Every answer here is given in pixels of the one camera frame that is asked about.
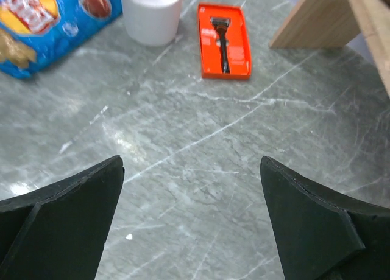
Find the white paper roll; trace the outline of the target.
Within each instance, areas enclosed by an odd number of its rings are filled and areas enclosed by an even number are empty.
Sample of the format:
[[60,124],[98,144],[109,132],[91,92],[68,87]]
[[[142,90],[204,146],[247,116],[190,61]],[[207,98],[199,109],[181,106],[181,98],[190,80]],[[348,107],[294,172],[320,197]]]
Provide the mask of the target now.
[[183,0],[121,0],[128,35],[145,46],[164,46],[176,36]]

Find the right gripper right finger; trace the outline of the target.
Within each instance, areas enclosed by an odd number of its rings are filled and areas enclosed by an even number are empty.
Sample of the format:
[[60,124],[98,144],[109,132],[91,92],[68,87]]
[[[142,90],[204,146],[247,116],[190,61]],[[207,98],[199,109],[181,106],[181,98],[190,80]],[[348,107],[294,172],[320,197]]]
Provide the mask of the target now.
[[260,177],[285,279],[389,279],[389,209],[264,156]]

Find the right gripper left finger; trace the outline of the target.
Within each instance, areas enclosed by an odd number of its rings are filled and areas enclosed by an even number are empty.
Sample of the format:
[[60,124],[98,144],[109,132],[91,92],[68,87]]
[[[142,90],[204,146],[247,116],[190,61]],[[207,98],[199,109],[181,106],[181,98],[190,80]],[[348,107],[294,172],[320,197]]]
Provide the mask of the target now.
[[94,279],[124,182],[116,155],[1,201],[1,279]]

